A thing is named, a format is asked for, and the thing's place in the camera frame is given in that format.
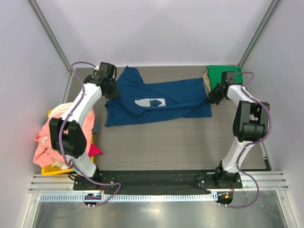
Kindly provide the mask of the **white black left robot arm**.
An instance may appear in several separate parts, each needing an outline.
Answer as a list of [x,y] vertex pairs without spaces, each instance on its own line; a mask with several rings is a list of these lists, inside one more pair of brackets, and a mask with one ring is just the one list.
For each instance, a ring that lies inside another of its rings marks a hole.
[[71,106],[58,118],[49,121],[50,140],[53,150],[59,152],[68,167],[73,167],[84,178],[84,184],[91,190],[104,186],[99,168],[86,152],[87,140],[82,130],[84,121],[101,98],[116,99],[120,96],[117,85],[117,68],[110,63],[101,62],[93,73],[82,80],[72,70],[81,85],[81,90]]

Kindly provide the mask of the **blue Mickey print t-shirt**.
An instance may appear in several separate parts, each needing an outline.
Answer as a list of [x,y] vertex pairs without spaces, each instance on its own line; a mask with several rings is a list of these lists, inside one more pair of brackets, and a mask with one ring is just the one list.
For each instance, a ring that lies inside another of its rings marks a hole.
[[146,84],[137,68],[127,66],[117,83],[121,95],[105,104],[106,127],[212,116],[202,78]]

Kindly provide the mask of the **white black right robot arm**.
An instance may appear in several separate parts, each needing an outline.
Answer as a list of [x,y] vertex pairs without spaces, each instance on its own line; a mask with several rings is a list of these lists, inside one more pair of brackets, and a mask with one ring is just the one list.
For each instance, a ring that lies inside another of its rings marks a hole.
[[241,164],[251,148],[265,140],[272,128],[270,104],[253,97],[243,83],[236,81],[236,76],[232,71],[223,72],[221,82],[208,94],[208,102],[218,105],[227,98],[237,110],[232,128],[234,140],[226,157],[214,174],[200,173],[195,177],[197,188],[204,191],[242,188]]

